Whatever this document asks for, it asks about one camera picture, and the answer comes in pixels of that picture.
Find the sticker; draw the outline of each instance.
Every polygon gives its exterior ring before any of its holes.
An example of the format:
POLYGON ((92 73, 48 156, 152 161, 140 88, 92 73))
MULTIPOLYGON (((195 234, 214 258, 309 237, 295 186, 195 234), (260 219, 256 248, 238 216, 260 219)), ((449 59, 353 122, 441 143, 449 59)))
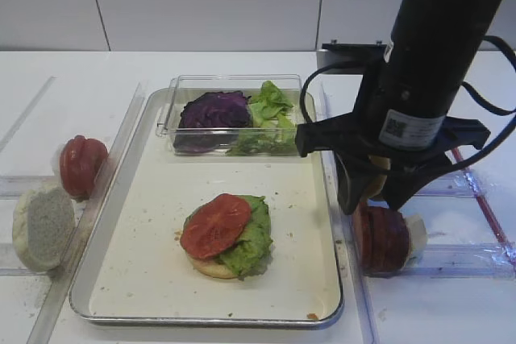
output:
POLYGON ((434 141, 445 117, 413 117, 391 109, 387 112, 378 139, 398 149, 424 149, 434 141))
POLYGON ((387 46, 385 47, 385 52, 384 52, 384 61, 386 64, 389 63, 390 55, 392 54, 393 50, 394 50, 394 42, 392 40, 390 40, 389 44, 387 44, 387 46))

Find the tray rim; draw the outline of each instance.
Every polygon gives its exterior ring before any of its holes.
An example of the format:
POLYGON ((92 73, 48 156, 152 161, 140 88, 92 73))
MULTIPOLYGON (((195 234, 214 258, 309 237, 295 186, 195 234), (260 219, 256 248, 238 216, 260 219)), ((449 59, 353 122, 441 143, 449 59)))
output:
MULTIPOLYGON (((152 115, 152 110, 156 109, 156 114, 161 113, 160 109, 164 109, 164 105, 160 104, 161 98, 166 98, 169 95, 169 88, 163 88, 158 89, 157 91, 151 93, 147 99, 147 102, 145 104, 145 107, 139 116, 138 123, 136 125, 136 129, 131 134, 131 139, 129 142, 129 146, 127 149, 130 149, 133 145, 133 141, 136 137, 136 135, 142 130, 142 127, 145 125, 144 123, 144 117, 146 117, 148 114, 152 115)), ((307 97, 310 99, 310 107, 315 110, 314 107, 314 98, 311 94, 307 94, 307 97)), ((154 132, 154 135, 156 135, 155 131, 152 130, 152 126, 150 129, 150 132, 154 132)), ((123 162, 125 161, 127 157, 127 153, 123 155, 123 158, 120 160, 120 168, 117 168, 112 181, 115 181, 118 177, 120 171, 122 170, 123 162)), ((274 157, 292 157, 292 156, 274 156, 274 157)), ((324 171, 324 163, 323 163, 323 156, 320 154, 317 154, 316 156, 317 163, 321 164, 321 168, 324 171)), ((327 196, 327 182, 326 182, 326 176, 323 173, 322 175, 323 183, 324 183, 324 192, 326 197, 326 203, 328 208, 328 217, 330 219, 330 228, 331 228, 331 234, 332 238, 335 239, 335 219, 331 213, 331 206, 328 201, 327 196)), ((106 202, 111 194, 113 186, 111 185, 109 187, 109 190, 106 192, 105 197, 103 198, 103 202, 106 202)), ((102 212, 103 212, 104 206, 101 209, 101 212, 98 214, 96 222, 94 224, 94 228, 89 235, 88 242, 86 244, 86 247, 84 249, 84 253, 81 256, 80 262, 77 266, 77 270, 73 274, 73 280, 72 284, 69 289, 69 305, 72 311, 75 312, 76 315, 84 319, 85 321, 89 321, 91 323, 94 323, 95 325, 112 325, 112 326, 124 326, 124 325, 130 325, 130 326, 190 326, 190 327, 202 327, 202 328, 251 328, 251 329, 323 329, 327 328, 334 323, 336 323, 339 318, 342 316, 345 299, 343 294, 343 282, 342 282, 342 276, 340 272, 340 264, 339 264, 339 256, 337 253, 337 247, 335 244, 335 241, 332 243, 333 245, 333 255, 335 259, 335 268, 336 268, 336 274, 337 274, 337 280, 339 285, 339 303, 337 304, 335 310, 330 313, 328 316, 324 317, 320 320, 290 320, 290 319, 253 319, 253 318, 245 318, 245 319, 239 319, 239 318, 202 318, 202 317, 116 317, 116 316, 97 316, 93 314, 86 314, 82 313, 78 310, 77 306, 75 305, 75 302, 73 300, 73 289, 76 286, 77 277, 81 273, 81 269, 83 267, 83 264, 86 260, 86 257, 88 256, 88 252, 92 245, 92 240, 94 238, 94 235, 98 231, 98 224, 100 223, 100 219, 102 218, 102 212)))

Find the green lettuce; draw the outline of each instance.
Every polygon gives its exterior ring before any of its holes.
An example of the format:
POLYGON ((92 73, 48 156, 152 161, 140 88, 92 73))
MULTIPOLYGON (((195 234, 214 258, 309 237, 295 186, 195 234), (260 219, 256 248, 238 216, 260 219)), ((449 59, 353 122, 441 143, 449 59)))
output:
POLYGON ((265 197, 239 195, 251 206, 251 220, 243 229, 235 244, 218 255, 217 260, 225 264, 237 276, 245 276, 263 268, 270 255, 273 240, 271 218, 265 197))
POLYGON ((270 129, 270 131, 253 131, 250 129, 240 131, 236 145, 227 151, 227 154, 269 153, 288 155, 295 153, 295 125, 286 117, 292 108, 292 102, 274 83, 271 81, 264 82, 260 93, 249 100, 249 110, 251 111, 253 127, 270 129))

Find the bottom bun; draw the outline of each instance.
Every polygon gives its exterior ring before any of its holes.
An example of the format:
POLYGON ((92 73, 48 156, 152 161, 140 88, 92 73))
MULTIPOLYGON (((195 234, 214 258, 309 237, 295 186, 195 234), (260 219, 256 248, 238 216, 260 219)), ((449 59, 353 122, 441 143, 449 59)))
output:
POLYGON ((229 280, 230 278, 236 278, 237 275, 233 271, 229 270, 226 265, 216 263, 213 259, 195 259, 190 255, 186 255, 188 260, 192 263, 193 267, 207 276, 214 278, 222 278, 229 280))

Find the white wall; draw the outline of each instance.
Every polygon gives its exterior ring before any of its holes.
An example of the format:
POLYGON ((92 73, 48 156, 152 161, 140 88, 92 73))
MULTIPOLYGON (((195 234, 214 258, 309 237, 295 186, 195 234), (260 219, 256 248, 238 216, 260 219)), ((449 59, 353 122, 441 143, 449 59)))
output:
POLYGON ((0 0, 2 50, 106 50, 95 0, 0 0))
MULTIPOLYGON (((371 44, 389 38, 400 2, 0 0, 0 50, 309 51, 332 39, 371 44)), ((515 19, 516 0, 504 0, 490 32, 516 48, 515 19)))

